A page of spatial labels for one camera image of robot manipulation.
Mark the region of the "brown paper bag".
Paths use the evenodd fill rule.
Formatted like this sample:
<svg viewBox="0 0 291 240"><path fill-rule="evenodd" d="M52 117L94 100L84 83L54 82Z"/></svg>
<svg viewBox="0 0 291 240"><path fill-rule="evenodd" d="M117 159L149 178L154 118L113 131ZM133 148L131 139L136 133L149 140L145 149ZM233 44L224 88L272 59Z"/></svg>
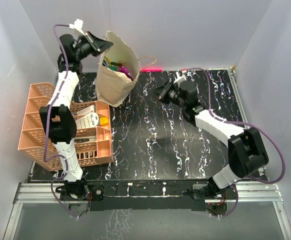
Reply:
<svg viewBox="0 0 291 240"><path fill-rule="evenodd" d="M137 56L136 52L128 46L113 31L105 34L105 39L113 43L99 57L98 69L95 79L97 100L112 107L121 105L138 83L141 71L157 62L153 56ZM107 60L120 63L127 69L131 77L122 71L112 70Z"/></svg>

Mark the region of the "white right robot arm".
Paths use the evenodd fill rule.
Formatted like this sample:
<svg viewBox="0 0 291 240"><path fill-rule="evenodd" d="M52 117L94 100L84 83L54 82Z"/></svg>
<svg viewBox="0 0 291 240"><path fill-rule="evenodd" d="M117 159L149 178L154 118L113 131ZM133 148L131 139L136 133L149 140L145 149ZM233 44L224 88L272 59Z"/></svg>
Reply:
<svg viewBox="0 0 291 240"><path fill-rule="evenodd" d="M228 164L210 177L207 185L189 189L187 192L192 198L221 198L232 184L269 163L260 132L255 127L245 129L228 123L224 118L212 116L199 102L194 82L184 80L174 83L168 80L157 87L154 94L161 103L180 107L187 122L205 130L227 147Z"/></svg>

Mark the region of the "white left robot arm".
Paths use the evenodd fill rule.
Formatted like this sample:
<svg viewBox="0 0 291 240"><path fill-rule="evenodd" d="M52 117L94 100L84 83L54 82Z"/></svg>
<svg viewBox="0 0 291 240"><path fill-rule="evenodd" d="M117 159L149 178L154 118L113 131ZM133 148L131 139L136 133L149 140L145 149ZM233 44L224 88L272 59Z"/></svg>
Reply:
<svg viewBox="0 0 291 240"><path fill-rule="evenodd" d="M48 156L48 148L45 146L43 160L49 162L59 159L61 162L63 172L60 180L63 181L63 186L57 189L57 192L82 200L88 196L89 187L83 178L83 170L75 149L77 126L70 110L71 101L82 73L81 61L89 55L101 55L114 44L94 36L89 31L82 33L78 38L71 34L63 34L58 41L61 53L57 59L57 85L48 104L39 109L45 140L51 141L57 153Z"/></svg>

